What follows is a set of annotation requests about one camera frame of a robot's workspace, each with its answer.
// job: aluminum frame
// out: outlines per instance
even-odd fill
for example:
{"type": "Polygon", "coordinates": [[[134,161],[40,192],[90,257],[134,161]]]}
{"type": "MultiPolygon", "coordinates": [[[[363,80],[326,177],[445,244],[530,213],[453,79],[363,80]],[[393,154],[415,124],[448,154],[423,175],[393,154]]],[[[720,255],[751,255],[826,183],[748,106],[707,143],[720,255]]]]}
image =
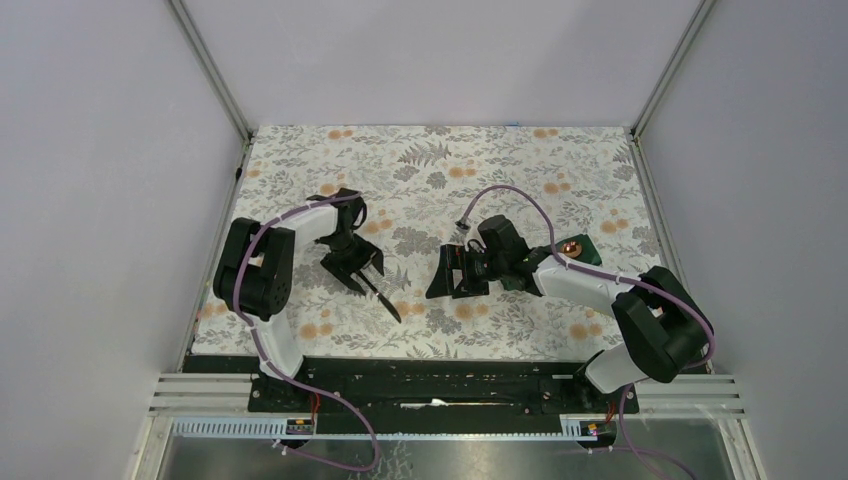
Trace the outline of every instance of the aluminum frame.
{"type": "MultiPolygon", "coordinates": [[[[694,12],[692,19],[686,27],[678,45],[671,58],[666,64],[660,79],[654,87],[642,112],[630,130],[630,149],[634,165],[643,187],[649,215],[657,232],[660,243],[663,262],[674,272],[681,283],[688,288],[683,273],[677,250],[671,233],[666,228],[665,214],[662,210],[660,199],[656,194],[653,178],[651,176],[645,152],[641,145],[641,136],[650,124],[657,107],[668,90],[671,82],[679,70],[686,55],[697,38],[705,21],[712,12],[718,0],[702,0],[694,12]]],[[[215,64],[200,32],[183,0],[166,0],[171,9],[174,19],[183,31],[187,43],[193,54],[200,63],[212,90],[218,97],[225,113],[227,114],[238,135],[245,142],[245,154],[237,168],[241,168],[249,159],[252,148],[254,132],[250,123],[245,119],[238,103],[227,87],[217,65],[215,64]]],[[[221,240],[226,230],[226,222],[232,212],[234,199],[238,191],[240,179],[233,182],[232,189],[228,192],[228,204],[223,212],[221,224],[216,237],[217,247],[214,249],[209,261],[208,271],[211,272],[215,264],[215,255],[221,248],[221,240]]],[[[198,294],[198,304],[204,301],[207,284],[201,286],[198,294]]],[[[191,341],[192,326],[186,335],[184,347],[191,341]]],[[[180,359],[185,352],[180,351],[180,359]]],[[[127,471],[127,478],[139,480],[151,480],[158,478],[159,470],[163,465],[167,446],[175,432],[175,422],[181,425],[182,432],[185,428],[191,428],[192,421],[202,421],[214,424],[226,419],[228,424],[250,423],[258,418],[284,419],[290,417],[307,416],[306,413],[291,414],[255,414],[247,412],[248,397],[250,395],[250,376],[241,374],[163,374],[157,385],[156,393],[151,401],[150,412],[145,419],[142,431],[137,441],[137,448],[131,458],[127,471]]],[[[635,419],[693,419],[711,418],[719,426],[722,438],[725,442],[725,450],[730,458],[734,475],[738,479],[765,480],[759,454],[751,441],[750,424],[744,410],[735,380],[732,375],[679,375],[671,384],[658,384],[655,382],[643,382],[636,386],[639,394],[642,411],[631,415],[635,419]]],[[[568,428],[569,422],[600,419],[592,415],[563,415],[561,420],[563,426],[568,428]]],[[[353,438],[354,436],[332,436],[334,438],[353,438]]],[[[411,436],[381,435],[386,439],[411,439],[411,436]]],[[[438,438],[440,440],[454,439],[473,440],[482,438],[492,440],[502,438],[507,440],[540,439],[536,436],[527,435],[501,435],[501,436],[468,436],[468,435],[439,435],[421,436],[427,438],[438,438]]],[[[562,440],[562,437],[553,436],[553,439],[562,440]]]]}

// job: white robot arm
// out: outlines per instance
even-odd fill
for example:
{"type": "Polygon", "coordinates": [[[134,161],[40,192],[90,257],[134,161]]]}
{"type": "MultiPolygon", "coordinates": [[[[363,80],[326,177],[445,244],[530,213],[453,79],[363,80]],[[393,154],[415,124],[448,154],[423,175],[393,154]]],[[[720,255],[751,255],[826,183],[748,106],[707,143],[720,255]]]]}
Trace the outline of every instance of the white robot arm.
{"type": "MultiPolygon", "coordinates": [[[[365,201],[358,192],[341,189],[336,198],[349,200],[332,204],[319,204],[325,197],[314,196],[309,200],[315,205],[297,215],[277,222],[268,229],[252,256],[263,255],[261,266],[248,265],[240,287],[239,306],[242,312],[255,315],[259,322],[251,322],[252,334],[258,336],[263,354],[280,371],[293,377],[300,369],[303,355],[292,335],[283,307],[291,294],[294,252],[312,243],[330,248],[321,260],[321,265],[337,280],[354,293],[365,295],[365,289],[352,276],[356,275],[370,288],[389,313],[400,322],[394,306],[365,277],[362,270],[369,266],[383,275],[383,252],[354,232],[367,218],[365,201]]],[[[238,218],[230,226],[218,269],[213,281],[215,296],[223,299],[231,311],[235,284],[242,260],[260,231],[255,220],[238,218]]],[[[267,362],[260,362],[266,374],[278,377],[268,370],[267,362]]]]}
{"type": "MultiPolygon", "coordinates": [[[[646,377],[670,382],[708,342],[703,327],[675,303],[620,282],[620,272],[586,263],[599,264],[600,257],[585,235],[580,236],[584,245],[561,242],[558,260],[550,246],[529,248],[503,215],[484,220],[478,232],[485,245],[472,240],[468,247],[441,247],[427,297],[486,295],[488,282],[499,280],[507,290],[565,298],[614,317],[624,343],[599,352],[580,371],[602,394],[646,377]]],[[[652,268],[637,283],[662,290],[700,313],[666,268],[652,268]]]]}

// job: table surface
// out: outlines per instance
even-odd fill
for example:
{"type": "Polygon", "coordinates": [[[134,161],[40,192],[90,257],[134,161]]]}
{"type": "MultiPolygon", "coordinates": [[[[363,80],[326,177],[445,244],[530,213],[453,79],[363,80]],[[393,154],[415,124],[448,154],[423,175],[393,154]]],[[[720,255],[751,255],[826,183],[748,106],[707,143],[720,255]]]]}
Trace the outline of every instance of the table surface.
{"type": "MultiPolygon", "coordinates": [[[[660,263],[622,128],[265,126],[232,218],[264,222],[340,187],[363,193],[369,214],[358,233],[383,250],[386,269],[385,277],[366,273],[403,323],[372,295],[348,293],[319,265],[326,247],[314,245],[295,255],[286,306],[306,355],[584,361],[620,343],[610,317],[563,299],[504,292],[499,284],[486,297],[424,298],[439,245],[458,243],[454,222],[493,184],[537,199],[558,239],[588,234],[606,267],[641,272],[660,263]]],[[[529,245],[546,243],[541,217],[512,192],[483,197],[470,224],[497,214],[529,245]]],[[[256,354],[211,288],[197,319],[193,354],[256,354]]]]}

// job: small green object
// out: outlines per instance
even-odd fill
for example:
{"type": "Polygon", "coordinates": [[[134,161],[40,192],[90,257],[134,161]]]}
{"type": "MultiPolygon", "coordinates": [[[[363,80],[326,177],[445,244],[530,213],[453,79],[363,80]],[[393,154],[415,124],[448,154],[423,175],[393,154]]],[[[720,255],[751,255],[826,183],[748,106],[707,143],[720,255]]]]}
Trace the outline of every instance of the small green object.
{"type": "Polygon", "coordinates": [[[588,263],[589,265],[595,265],[596,267],[600,267],[603,263],[603,261],[601,260],[601,255],[598,253],[598,249],[595,248],[595,244],[592,243],[592,239],[589,238],[589,235],[581,233],[579,235],[568,237],[565,240],[557,242],[557,251],[562,252],[562,246],[568,242],[577,242],[583,248],[583,251],[574,260],[577,260],[578,262],[588,263]]]}

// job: orange flower pattern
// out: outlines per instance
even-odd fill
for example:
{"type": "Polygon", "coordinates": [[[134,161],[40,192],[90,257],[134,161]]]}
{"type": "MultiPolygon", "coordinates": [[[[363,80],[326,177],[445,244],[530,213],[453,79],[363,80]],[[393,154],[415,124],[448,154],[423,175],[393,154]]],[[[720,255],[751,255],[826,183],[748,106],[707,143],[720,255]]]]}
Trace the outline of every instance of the orange flower pattern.
{"type": "MultiPolygon", "coordinates": [[[[659,263],[655,235],[620,128],[306,127],[260,128],[233,218],[267,220],[310,195],[347,186],[365,192],[359,233],[383,249],[385,276],[366,275],[403,317],[373,295],[354,296],[320,266],[325,248],[298,252],[286,318],[307,355],[584,361],[621,341],[615,323],[565,300],[504,292],[426,299],[443,243],[471,197],[504,183],[527,191],[560,238],[587,233],[604,265],[659,263]]],[[[526,203],[493,194],[472,215],[504,214],[528,243],[547,233],[526,203]]],[[[255,355],[249,333],[210,291],[198,310],[191,351],[255,355]]]]}

